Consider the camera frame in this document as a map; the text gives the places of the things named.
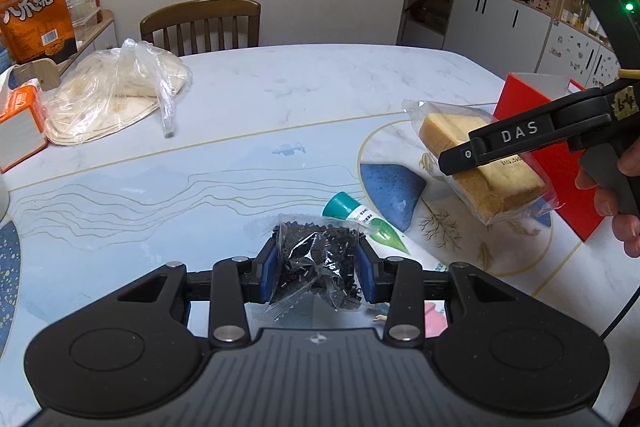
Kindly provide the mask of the person right hand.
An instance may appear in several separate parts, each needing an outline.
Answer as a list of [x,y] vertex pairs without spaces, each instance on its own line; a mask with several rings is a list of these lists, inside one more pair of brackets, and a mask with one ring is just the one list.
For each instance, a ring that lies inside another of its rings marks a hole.
[[[629,147],[618,161],[618,169],[625,176],[639,176],[639,143]],[[616,239],[624,245],[625,254],[631,258],[639,257],[640,249],[640,223],[634,215],[624,215],[620,212],[620,202],[617,196],[610,190],[600,187],[588,173],[580,169],[575,180],[579,190],[594,188],[594,208],[601,217],[612,218],[612,232]]]

